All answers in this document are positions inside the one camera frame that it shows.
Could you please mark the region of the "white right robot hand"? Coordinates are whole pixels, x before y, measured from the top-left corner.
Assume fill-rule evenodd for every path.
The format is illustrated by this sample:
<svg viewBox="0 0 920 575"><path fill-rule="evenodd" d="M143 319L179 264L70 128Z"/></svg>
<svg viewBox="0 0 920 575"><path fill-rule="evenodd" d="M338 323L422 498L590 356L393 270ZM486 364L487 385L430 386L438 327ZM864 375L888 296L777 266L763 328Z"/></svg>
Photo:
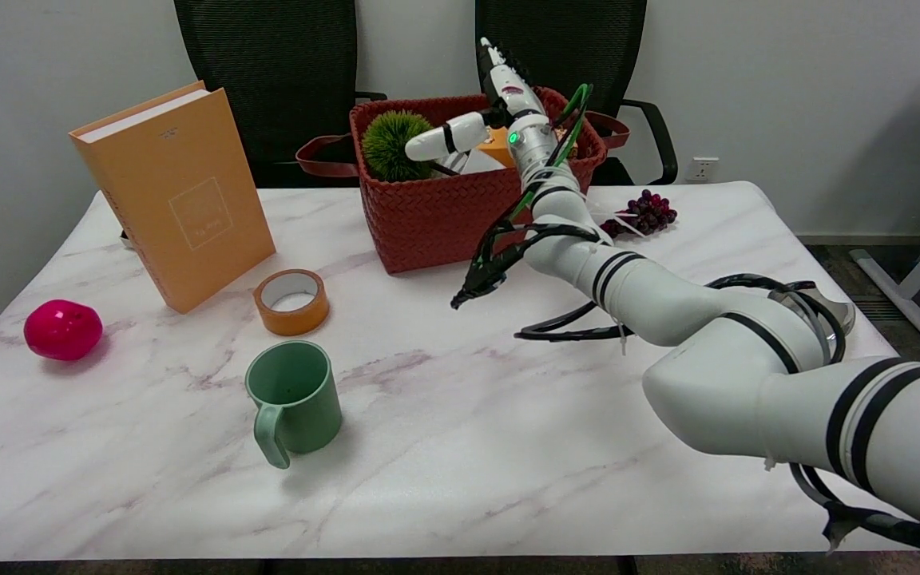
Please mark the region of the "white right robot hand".
<svg viewBox="0 0 920 575"><path fill-rule="evenodd" d="M515 166L523 169L543 164L557 147L544 105L488 38L479 39L476 62L488 108L460 114L411 138L405 146L406 156L412 161L444 159L451 153L474 149L493 129L505 129L506 146Z"/></svg>

